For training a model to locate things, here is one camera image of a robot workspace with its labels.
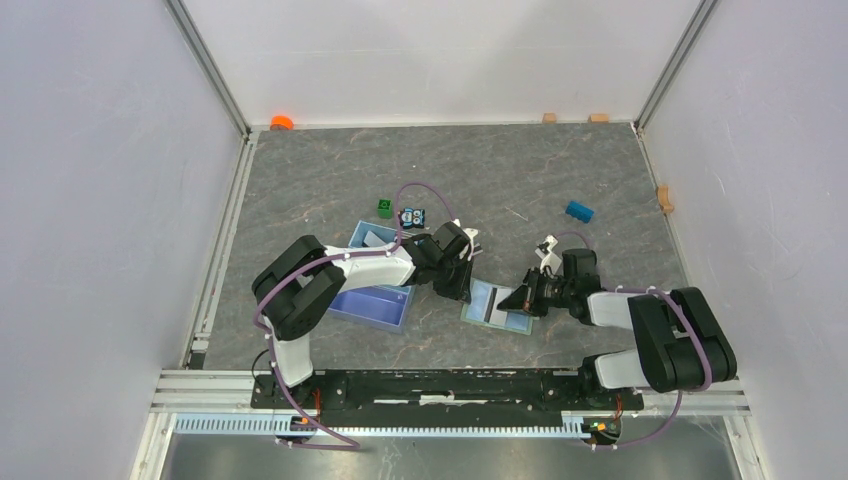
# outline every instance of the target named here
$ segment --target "blue container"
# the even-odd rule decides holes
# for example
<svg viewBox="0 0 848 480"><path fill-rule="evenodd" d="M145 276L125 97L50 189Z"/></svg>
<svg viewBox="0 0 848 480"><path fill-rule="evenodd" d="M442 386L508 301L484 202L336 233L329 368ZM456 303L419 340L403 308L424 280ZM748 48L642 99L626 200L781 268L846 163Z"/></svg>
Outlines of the blue container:
<svg viewBox="0 0 848 480"><path fill-rule="evenodd" d="M386 243L393 242L395 239L394 229L360 220L350 237L348 246L363 247L362 242L368 232L374 232ZM413 287L390 285L348 290L336 295L327 311L337 318L361 325L392 333L403 333L403 322L406 320L406 313L412 302L413 290Z"/></svg>

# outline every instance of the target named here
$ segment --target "clear plastic tray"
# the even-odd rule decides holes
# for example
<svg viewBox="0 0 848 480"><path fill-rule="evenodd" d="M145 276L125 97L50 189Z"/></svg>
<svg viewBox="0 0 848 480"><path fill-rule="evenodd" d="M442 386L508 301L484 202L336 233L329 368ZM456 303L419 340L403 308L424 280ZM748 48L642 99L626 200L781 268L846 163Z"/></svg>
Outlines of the clear plastic tray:
<svg viewBox="0 0 848 480"><path fill-rule="evenodd" d="M350 237L349 247L360 248L368 232L374 232L386 243L393 242L393 228L363 222L356 225ZM334 317L350 320L369 327L392 333L402 333L414 287L381 285L357 288L336 295L328 313Z"/></svg>

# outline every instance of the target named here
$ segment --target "small wooden piece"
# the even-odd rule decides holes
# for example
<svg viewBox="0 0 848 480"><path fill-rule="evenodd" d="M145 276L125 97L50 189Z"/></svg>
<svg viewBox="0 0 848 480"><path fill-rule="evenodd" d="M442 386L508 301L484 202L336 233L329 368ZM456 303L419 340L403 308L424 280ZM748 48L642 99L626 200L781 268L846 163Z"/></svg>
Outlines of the small wooden piece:
<svg viewBox="0 0 848 480"><path fill-rule="evenodd" d="M609 115L606 113L593 113L589 115L589 123L609 123Z"/></svg>
<svg viewBox="0 0 848 480"><path fill-rule="evenodd" d="M285 115L277 115L271 119L271 130L291 130L294 128L294 122Z"/></svg>
<svg viewBox="0 0 848 480"><path fill-rule="evenodd" d="M657 187L657 201L660 202L660 209L663 215L668 215L674 211L674 205L668 201L668 185L660 185Z"/></svg>

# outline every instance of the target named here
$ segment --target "blue block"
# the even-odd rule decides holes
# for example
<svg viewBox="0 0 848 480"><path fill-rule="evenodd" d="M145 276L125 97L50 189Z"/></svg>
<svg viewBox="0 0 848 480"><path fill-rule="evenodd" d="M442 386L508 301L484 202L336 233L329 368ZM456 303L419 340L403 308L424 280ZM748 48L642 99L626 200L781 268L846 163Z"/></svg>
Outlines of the blue block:
<svg viewBox="0 0 848 480"><path fill-rule="evenodd" d="M566 215L571 215L572 217L580 220L583 223L589 223L589 220L592 219L592 215L595 214L594 210L589 207L580 205L577 202L569 202L568 206L565 207Z"/></svg>

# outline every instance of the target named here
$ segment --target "enclosure wall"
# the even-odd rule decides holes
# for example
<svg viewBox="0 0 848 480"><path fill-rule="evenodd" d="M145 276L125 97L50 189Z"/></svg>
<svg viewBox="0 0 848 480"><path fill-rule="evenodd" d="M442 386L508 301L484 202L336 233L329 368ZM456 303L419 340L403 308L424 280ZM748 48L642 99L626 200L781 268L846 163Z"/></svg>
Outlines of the enclosure wall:
<svg viewBox="0 0 848 480"><path fill-rule="evenodd" d="M632 120L697 0L185 0L248 122Z"/></svg>
<svg viewBox="0 0 848 480"><path fill-rule="evenodd" d="M164 4L0 7L0 478L126 478L240 141Z"/></svg>
<svg viewBox="0 0 848 480"><path fill-rule="evenodd" d="M778 479L842 478L848 4L720 2L648 125Z"/></svg>

